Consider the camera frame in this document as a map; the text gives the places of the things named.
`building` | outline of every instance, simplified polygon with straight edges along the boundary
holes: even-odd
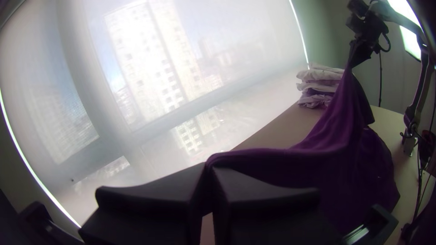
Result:
[[[67,96],[74,95],[61,94],[59,87],[46,84],[32,86],[26,100],[38,136],[57,164],[99,137],[83,106],[68,107]]]
[[[203,78],[171,0],[136,1],[104,19],[124,79],[146,123],[222,86],[218,77]],[[201,136],[217,127],[217,116],[204,112],[177,126],[175,138],[186,152],[195,154]]]

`folded clothes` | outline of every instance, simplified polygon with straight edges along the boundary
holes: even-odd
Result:
[[[319,84],[319,83],[306,83],[306,82],[301,82],[301,83],[297,83],[297,89],[305,92],[306,90],[308,90],[309,88],[315,89],[317,91],[321,91],[321,92],[336,92],[336,89],[338,87],[338,84],[334,84],[334,85],[324,85],[324,84]]]
[[[311,69],[300,71],[299,73],[297,73],[297,78],[301,79],[302,81],[341,80],[342,74],[326,70]]]
[[[328,96],[332,96],[333,97],[333,95],[335,95],[335,93],[334,92],[323,92],[323,91],[318,91],[318,90],[315,90],[315,89],[313,89],[313,88],[308,88],[305,92],[304,92],[304,94],[306,94],[306,95],[317,95],[317,94],[320,94],[320,95],[328,95]]]
[[[334,72],[334,73],[338,73],[338,74],[344,74],[344,69],[339,69],[339,68],[331,68],[325,65],[320,65],[314,62],[310,62],[309,63],[309,68],[310,69],[316,69],[316,70],[323,70],[323,71],[329,71],[329,72]]]
[[[298,105],[301,107],[307,108],[327,108],[327,106],[332,101],[333,96],[315,94],[315,95],[307,95],[303,94],[301,98],[298,100]]]
[[[305,83],[318,83],[322,85],[338,85],[340,80],[308,80]]]

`table surface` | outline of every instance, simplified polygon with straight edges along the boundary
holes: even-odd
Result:
[[[380,136],[391,150],[394,162],[395,181],[400,192],[400,199],[392,214],[398,219],[399,224],[389,237],[386,245],[401,244],[399,241],[401,228],[405,223],[411,222],[416,204],[418,188],[418,169],[416,155],[405,156],[401,148],[400,132],[404,131],[403,115],[372,106],[375,123],[370,127]],[[241,150],[253,147],[289,148],[303,140],[324,110],[301,108],[292,105],[280,116],[234,148]],[[423,182],[429,175],[425,172]],[[435,179],[431,177],[428,188],[424,194],[423,205],[427,204]],[[202,245],[213,244],[212,217],[206,216],[203,220]]]

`white curtain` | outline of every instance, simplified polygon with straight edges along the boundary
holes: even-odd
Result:
[[[0,33],[17,147],[79,224],[99,186],[246,140],[298,100],[306,65],[288,0],[28,0]]]

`purple cloth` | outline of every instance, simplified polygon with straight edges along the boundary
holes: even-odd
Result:
[[[299,144],[214,154],[206,171],[228,167],[276,186],[316,187],[320,211],[346,234],[372,205],[392,211],[400,197],[391,152],[368,127],[373,122],[365,93],[347,68],[330,106]]]

